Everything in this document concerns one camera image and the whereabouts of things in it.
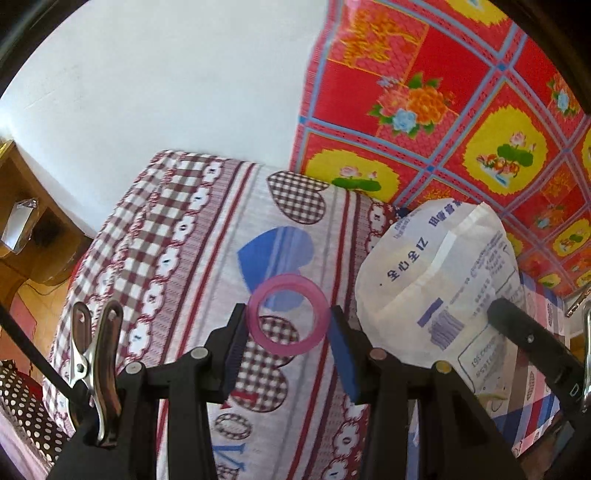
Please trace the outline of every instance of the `metal clip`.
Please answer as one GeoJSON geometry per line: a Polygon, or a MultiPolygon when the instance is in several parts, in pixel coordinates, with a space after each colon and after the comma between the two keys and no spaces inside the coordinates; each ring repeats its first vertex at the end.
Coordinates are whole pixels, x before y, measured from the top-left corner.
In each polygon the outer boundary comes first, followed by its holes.
{"type": "Polygon", "coordinates": [[[583,307],[583,327],[585,331],[585,376],[581,410],[586,411],[591,405],[591,300],[588,300],[583,307]]]}
{"type": "MultiPolygon", "coordinates": [[[[115,357],[122,322],[121,304],[109,300],[92,338],[92,316],[88,307],[80,301],[72,307],[70,386],[75,391],[86,387],[87,398],[93,398],[99,417],[96,443],[102,446],[115,443],[121,415],[115,384],[115,357]]],[[[80,413],[70,402],[67,402],[67,409],[74,428],[78,428],[83,420],[80,413]]]]}
{"type": "Polygon", "coordinates": [[[573,313],[580,307],[580,305],[589,295],[591,295],[591,282],[589,282],[586,287],[583,288],[581,295],[578,296],[577,300],[570,306],[564,316],[567,318],[572,317],[573,313]]]}

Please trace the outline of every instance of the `pink rubber ring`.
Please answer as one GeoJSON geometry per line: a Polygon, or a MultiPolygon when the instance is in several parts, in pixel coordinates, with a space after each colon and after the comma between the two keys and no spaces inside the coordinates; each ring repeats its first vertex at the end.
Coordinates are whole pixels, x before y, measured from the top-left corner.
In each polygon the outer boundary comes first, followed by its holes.
{"type": "Polygon", "coordinates": [[[309,352],[324,338],[329,329],[330,309],[322,290],[314,282],[301,275],[285,273],[265,280],[256,288],[248,300],[246,319],[253,340],[267,352],[274,355],[294,356],[309,352]],[[265,299],[280,290],[290,290],[302,294],[310,301],[314,309],[314,328],[310,334],[303,340],[288,345],[274,342],[267,337],[261,330],[258,321],[259,309],[265,299]]]}

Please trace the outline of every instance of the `screw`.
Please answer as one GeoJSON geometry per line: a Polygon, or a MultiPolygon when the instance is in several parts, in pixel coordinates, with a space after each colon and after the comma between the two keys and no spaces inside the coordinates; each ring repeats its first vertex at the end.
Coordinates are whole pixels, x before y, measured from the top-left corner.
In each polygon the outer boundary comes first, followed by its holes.
{"type": "Polygon", "coordinates": [[[388,354],[386,353],[386,350],[383,350],[381,348],[372,348],[372,350],[369,353],[369,357],[372,360],[386,360],[387,356],[388,354]]]}
{"type": "Polygon", "coordinates": [[[142,370],[142,364],[139,362],[131,362],[127,367],[125,367],[125,371],[129,375],[135,375],[142,370]]]}
{"type": "Polygon", "coordinates": [[[445,360],[439,360],[435,363],[435,369],[441,374],[448,374],[452,371],[452,366],[445,360]]]}
{"type": "Polygon", "coordinates": [[[207,350],[204,346],[198,346],[197,348],[194,348],[193,350],[191,350],[191,356],[195,360],[201,360],[202,358],[205,358],[208,355],[209,355],[209,350],[207,350]]]}

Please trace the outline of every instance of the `alligator clip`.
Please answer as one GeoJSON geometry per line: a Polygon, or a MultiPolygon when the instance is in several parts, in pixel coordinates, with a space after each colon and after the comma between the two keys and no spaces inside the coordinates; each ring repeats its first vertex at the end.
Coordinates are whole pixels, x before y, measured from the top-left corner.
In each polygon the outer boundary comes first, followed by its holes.
{"type": "MultiPolygon", "coordinates": [[[[86,404],[92,397],[99,417],[96,444],[100,446],[115,443],[121,416],[121,402],[115,385],[115,357],[122,322],[121,304],[109,300],[100,315],[93,338],[92,316],[88,307],[81,301],[72,307],[70,386],[79,398],[86,400],[86,404]]],[[[85,412],[69,401],[67,409],[77,429],[85,412]]]]}

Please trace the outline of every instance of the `wooden shelf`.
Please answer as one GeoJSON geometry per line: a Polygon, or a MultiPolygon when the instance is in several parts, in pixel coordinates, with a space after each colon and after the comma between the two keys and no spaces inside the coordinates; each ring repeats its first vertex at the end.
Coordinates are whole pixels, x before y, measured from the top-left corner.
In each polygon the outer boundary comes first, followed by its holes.
{"type": "Polygon", "coordinates": [[[0,302],[6,307],[29,278],[49,286],[68,279],[91,243],[45,191],[11,141],[0,147],[0,232],[15,202],[27,199],[37,201],[25,227],[31,238],[18,254],[0,246],[0,302]]]}

